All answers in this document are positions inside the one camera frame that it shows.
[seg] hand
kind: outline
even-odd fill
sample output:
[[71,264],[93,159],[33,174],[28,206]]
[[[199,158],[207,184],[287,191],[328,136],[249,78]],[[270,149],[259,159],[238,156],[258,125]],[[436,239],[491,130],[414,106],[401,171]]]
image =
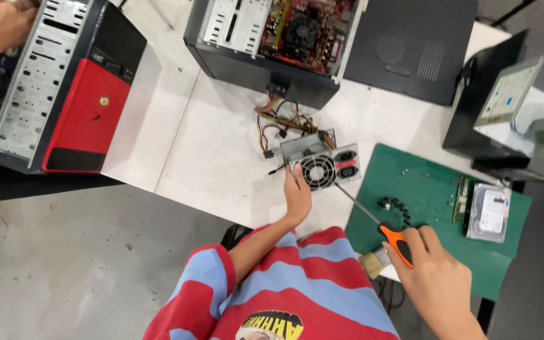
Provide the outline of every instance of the hand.
[[285,166],[285,169],[285,219],[297,227],[306,219],[312,209],[312,193],[303,177],[300,164],[295,166],[295,178],[293,178],[289,166]]
[[36,14],[37,9],[28,9],[26,3],[0,0],[0,53],[26,42]]
[[472,272],[447,252],[430,226],[407,228],[413,268],[384,242],[404,290],[440,339],[485,339],[470,311]]

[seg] red and blue striped shirt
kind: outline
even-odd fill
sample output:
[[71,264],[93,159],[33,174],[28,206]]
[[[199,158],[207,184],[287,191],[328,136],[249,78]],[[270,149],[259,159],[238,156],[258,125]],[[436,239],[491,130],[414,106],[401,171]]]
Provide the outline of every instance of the red and blue striped shirt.
[[339,227],[285,235],[235,281],[223,246],[195,250],[144,339],[398,339]]

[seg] red warning label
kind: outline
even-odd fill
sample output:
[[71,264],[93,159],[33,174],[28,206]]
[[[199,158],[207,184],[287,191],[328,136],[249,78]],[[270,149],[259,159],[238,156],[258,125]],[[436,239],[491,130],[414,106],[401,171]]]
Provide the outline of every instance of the red warning label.
[[351,165],[355,165],[356,164],[356,160],[355,159],[352,159],[352,160],[348,160],[348,161],[344,161],[343,163],[339,163],[339,164],[336,164],[335,165],[335,168],[337,169],[341,169],[343,167],[346,167],[346,166],[351,166]]

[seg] orange screwdriver handle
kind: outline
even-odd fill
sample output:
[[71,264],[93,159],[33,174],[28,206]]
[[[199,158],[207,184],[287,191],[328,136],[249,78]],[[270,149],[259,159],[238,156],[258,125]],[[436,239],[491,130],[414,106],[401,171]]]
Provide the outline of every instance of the orange screwdriver handle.
[[398,251],[398,254],[400,254],[400,257],[404,261],[404,263],[409,266],[413,267],[413,260],[411,256],[411,250],[409,249],[409,245],[406,243],[406,240],[404,239],[404,236],[401,232],[397,232],[394,230],[394,227],[392,227],[389,222],[381,222],[379,226],[377,226],[377,231],[379,234],[385,236],[385,238],[388,240],[388,243],[394,247]]

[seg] motherboard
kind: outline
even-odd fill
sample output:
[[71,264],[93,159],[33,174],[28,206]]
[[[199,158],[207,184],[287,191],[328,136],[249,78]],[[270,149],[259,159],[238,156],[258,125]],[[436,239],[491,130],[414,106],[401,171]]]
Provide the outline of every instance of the motherboard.
[[355,0],[273,0],[259,53],[320,74],[334,73]]

